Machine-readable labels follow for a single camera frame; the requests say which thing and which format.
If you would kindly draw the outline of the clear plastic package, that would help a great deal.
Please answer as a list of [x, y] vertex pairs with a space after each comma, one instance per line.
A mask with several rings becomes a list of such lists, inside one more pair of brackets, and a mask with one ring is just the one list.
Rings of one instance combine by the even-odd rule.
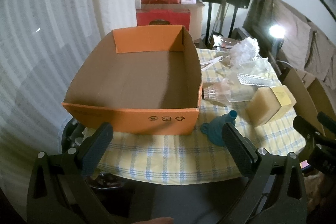
[[268, 59], [232, 67], [224, 78], [224, 96], [230, 103], [250, 101], [258, 88], [281, 86]]

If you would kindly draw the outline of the orange cardboard box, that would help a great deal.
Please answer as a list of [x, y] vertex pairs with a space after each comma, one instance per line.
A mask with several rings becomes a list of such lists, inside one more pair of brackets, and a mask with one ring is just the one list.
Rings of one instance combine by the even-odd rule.
[[116, 132], [189, 135], [201, 91], [197, 49], [184, 26], [121, 28], [89, 54], [63, 107], [88, 128], [108, 122]]

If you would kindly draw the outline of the yellow sponge block with label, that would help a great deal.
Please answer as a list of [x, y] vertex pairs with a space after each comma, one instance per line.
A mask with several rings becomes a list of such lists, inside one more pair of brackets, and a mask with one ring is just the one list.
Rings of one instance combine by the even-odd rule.
[[263, 126], [282, 118], [295, 104], [287, 86], [258, 88], [246, 108], [253, 127]]

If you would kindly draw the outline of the teal silicone funnel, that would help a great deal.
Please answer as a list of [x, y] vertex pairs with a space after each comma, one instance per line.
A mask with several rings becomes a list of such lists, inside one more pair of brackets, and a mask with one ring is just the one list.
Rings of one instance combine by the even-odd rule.
[[226, 123], [236, 124], [238, 113], [235, 110], [229, 111], [227, 114], [214, 118], [210, 123], [203, 123], [201, 125], [201, 132], [207, 135], [209, 141], [214, 145], [224, 147], [222, 138], [222, 128]]

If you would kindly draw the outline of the brown cushion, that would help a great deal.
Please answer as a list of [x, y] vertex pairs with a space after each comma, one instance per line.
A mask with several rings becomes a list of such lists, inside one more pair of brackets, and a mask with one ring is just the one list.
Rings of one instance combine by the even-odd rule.
[[295, 8], [282, 0], [253, 0], [243, 28], [273, 57], [335, 90], [335, 43]]

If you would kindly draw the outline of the white feather duster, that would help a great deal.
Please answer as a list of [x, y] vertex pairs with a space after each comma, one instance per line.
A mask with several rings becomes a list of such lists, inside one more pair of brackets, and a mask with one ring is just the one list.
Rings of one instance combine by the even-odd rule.
[[244, 40], [238, 41], [230, 49], [225, 51], [216, 51], [217, 55], [214, 59], [201, 63], [201, 70], [205, 71], [211, 66], [224, 61], [230, 67], [254, 61], [259, 57], [259, 44], [256, 39], [247, 37]]

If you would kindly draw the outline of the white shuttlecock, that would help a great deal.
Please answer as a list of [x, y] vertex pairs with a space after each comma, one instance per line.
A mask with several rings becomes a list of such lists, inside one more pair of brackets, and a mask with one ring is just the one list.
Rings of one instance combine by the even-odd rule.
[[226, 80], [222, 80], [221, 82], [216, 83], [209, 83], [203, 88], [202, 98], [204, 100], [228, 105], [231, 103], [230, 85]]

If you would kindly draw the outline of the red collection gift box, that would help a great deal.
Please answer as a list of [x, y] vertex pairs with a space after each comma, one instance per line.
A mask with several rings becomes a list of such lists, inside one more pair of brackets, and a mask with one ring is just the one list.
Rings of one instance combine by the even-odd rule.
[[136, 17], [138, 26], [163, 23], [183, 25], [189, 30], [191, 13], [188, 9], [143, 9], [136, 10]]

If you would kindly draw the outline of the brown cardboard box right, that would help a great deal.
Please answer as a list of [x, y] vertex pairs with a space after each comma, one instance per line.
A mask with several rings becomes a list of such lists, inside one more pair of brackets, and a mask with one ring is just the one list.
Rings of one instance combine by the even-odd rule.
[[324, 136], [333, 138], [335, 135], [318, 119], [318, 113], [324, 112], [335, 119], [335, 90], [329, 88], [314, 75], [294, 68], [285, 68], [280, 81], [287, 86], [297, 103], [294, 109]]

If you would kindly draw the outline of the clear bag of items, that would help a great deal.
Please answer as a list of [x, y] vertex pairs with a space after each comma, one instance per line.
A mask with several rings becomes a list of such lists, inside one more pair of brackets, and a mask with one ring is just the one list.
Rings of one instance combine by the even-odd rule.
[[213, 50], [225, 51], [230, 50], [238, 43], [240, 43], [238, 40], [232, 38], [226, 38], [221, 35], [213, 35], [211, 45]]

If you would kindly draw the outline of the yellow plaid tablecloth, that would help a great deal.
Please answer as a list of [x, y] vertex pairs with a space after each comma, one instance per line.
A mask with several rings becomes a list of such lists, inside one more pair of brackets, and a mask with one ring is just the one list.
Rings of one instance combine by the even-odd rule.
[[296, 113], [290, 109], [281, 119], [254, 128], [245, 112], [245, 102], [222, 106], [201, 101], [200, 113], [192, 134], [182, 136], [133, 135], [116, 132], [98, 168], [102, 171], [142, 182], [187, 185], [224, 181], [240, 177], [228, 149], [211, 143], [200, 127], [236, 110], [236, 128], [256, 147], [275, 155], [299, 152], [305, 141], [293, 128]]

